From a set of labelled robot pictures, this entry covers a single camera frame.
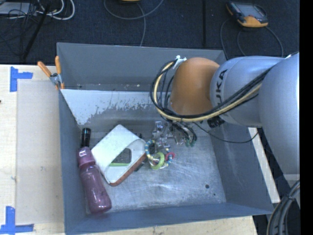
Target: black carpet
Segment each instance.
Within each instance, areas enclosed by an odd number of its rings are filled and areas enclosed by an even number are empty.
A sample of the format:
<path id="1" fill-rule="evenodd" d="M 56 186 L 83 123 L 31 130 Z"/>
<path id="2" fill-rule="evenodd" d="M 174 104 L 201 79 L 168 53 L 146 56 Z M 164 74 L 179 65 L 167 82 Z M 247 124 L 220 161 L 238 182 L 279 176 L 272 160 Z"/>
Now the black carpet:
<path id="1" fill-rule="evenodd" d="M 74 17 L 64 21 L 46 17 L 27 55 L 25 50 L 42 15 L 21 19 L 8 19 L 7 15 L 2 15 L 0 63 L 36 64 L 43 61 L 53 65 L 57 42 L 224 48 L 227 58 L 242 55 L 287 56 L 299 51 L 300 0 L 234 0 L 254 3 L 265 9 L 269 21 L 267 28 L 251 32 L 243 31 L 237 22 L 230 20 L 225 6 L 229 0 L 164 0 L 155 11 L 162 0 L 142 0 L 138 4 L 121 4 L 118 0 L 73 1 Z M 59 7 L 60 1 L 54 0 L 52 8 Z M 107 10 L 123 18 L 140 17 L 142 11 L 145 14 L 153 12 L 145 18 L 124 20 Z M 70 13 L 67 1 L 67 15 Z"/>

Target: electronic device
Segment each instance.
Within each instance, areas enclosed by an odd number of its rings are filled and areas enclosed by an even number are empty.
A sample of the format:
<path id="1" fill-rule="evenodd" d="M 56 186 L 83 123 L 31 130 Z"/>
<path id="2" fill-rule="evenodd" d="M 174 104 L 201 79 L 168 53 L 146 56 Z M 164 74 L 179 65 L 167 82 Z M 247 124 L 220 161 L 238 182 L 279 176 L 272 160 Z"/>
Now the electronic device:
<path id="1" fill-rule="evenodd" d="M 259 28 L 268 25 L 264 9 L 256 4 L 229 1 L 226 8 L 243 27 Z"/>

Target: bin floor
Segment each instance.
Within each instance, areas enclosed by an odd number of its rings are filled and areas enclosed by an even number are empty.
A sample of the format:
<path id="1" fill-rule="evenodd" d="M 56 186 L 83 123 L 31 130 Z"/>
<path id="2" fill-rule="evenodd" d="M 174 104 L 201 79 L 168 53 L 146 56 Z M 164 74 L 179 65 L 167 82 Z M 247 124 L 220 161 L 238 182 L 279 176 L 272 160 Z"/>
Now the bin floor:
<path id="1" fill-rule="evenodd" d="M 148 141 L 155 121 L 164 121 L 148 92 L 62 90 L 62 93 L 79 128 L 91 129 L 91 149 L 118 124 Z M 193 147 L 168 139 L 171 151 L 176 154 L 168 168 L 153 170 L 147 162 L 121 184 L 112 187 L 106 183 L 113 206 L 110 211 L 226 202 L 211 139 L 197 126 L 194 130 L 198 139 Z"/>
<path id="2" fill-rule="evenodd" d="M 196 133 L 194 147 L 168 139 L 176 155 L 169 167 L 153 170 L 146 162 L 118 186 L 105 182 L 112 200 L 110 211 L 226 202 L 211 139 L 202 131 Z"/>

